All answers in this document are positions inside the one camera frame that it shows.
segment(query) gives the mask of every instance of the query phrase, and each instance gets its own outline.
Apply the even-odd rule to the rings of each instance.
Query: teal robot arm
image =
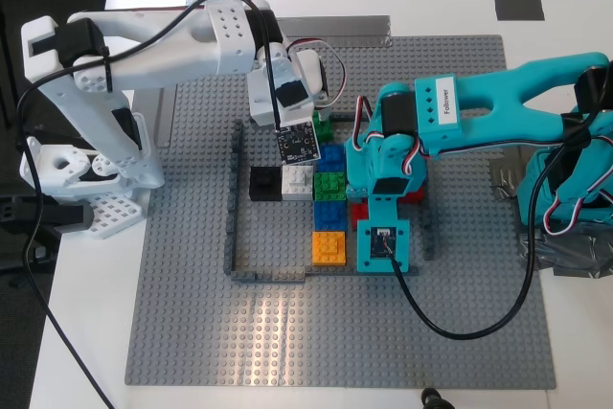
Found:
[[[517,192],[526,223],[534,181],[553,149],[572,138],[591,104],[598,103],[594,91],[585,88],[593,90],[598,79],[602,84],[608,65],[605,55],[589,53],[533,61],[480,76],[417,79],[415,91],[399,82],[384,86],[368,128],[357,136],[357,142],[350,139],[346,144],[347,197],[352,201],[368,198],[369,206],[369,219],[358,221],[358,270],[392,272],[384,250],[393,250],[400,267],[408,270],[409,222],[398,219],[397,200],[417,191],[425,181],[424,156],[524,144],[542,147],[529,162]],[[525,105],[551,88],[569,84],[576,86],[578,95],[574,113],[552,114]],[[462,117],[467,109],[486,109],[487,113]],[[538,197],[536,219],[613,224],[612,203],[604,199],[609,188],[613,193],[613,181],[608,180],[613,142],[606,137],[612,127],[613,111],[602,111],[584,140],[589,146],[568,154],[562,167],[548,176]],[[403,165],[416,148],[419,154],[411,158],[407,170]]]

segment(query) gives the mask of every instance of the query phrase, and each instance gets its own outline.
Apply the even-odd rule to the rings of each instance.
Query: gray lego baseplate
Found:
[[[505,67],[499,36],[395,37],[389,48],[338,52],[350,71],[335,109],[342,112],[358,94],[374,101],[391,80]],[[335,88],[340,70],[329,52],[320,53]],[[280,165],[271,146],[270,129],[248,120],[244,78],[179,86],[170,147],[161,151],[167,183],[149,205],[126,384],[556,386],[537,274],[508,326],[477,341],[441,338],[411,310],[395,278],[311,273],[313,204],[248,200],[248,168]],[[496,200],[489,180],[489,162],[500,155],[429,162],[425,210],[401,209],[411,218],[411,262],[420,268],[408,284],[446,329],[496,322],[523,279],[512,204]],[[236,232],[234,278],[251,271],[249,281],[232,279],[228,225]],[[355,264],[349,228],[346,270]],[[271,283],[249,283],[258,271],[270,273]]]

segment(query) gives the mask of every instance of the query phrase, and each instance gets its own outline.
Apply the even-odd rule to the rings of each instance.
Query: table surface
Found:
[[[527,60],[588,51],[613,56],[610,0],[542,0],[545,21],[498,22],[493,0],[267,0],[278,16],[389,14],[392,35],[500,34],[508,67]],[[114,9],[182,5],[185,0],[107,0]],[[569,110],[572,88],[538,98],[550,111]],[[147,206],[148,193],[142,193]],[[202,407],[421,408],[420,390],[128,387],[125,362],[145,234],[141,222],[98,241],[64,236],[51,307],[93,375],[120,409]],[[458,409],[609,407],[613,400],[613,277],[540,274],[557,388],[553,391],[448,390]],[[103,407],[53,327],[43,334],[31,407]]]

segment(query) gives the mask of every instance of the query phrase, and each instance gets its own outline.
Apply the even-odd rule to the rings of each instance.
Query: orange lego brick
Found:
[[[313,265],[345,263],[345,232],[313,232]]]

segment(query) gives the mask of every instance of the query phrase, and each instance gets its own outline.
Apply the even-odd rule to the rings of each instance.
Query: black tile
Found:
[[[498,21],[544,21],[540,0],[494,0]]]

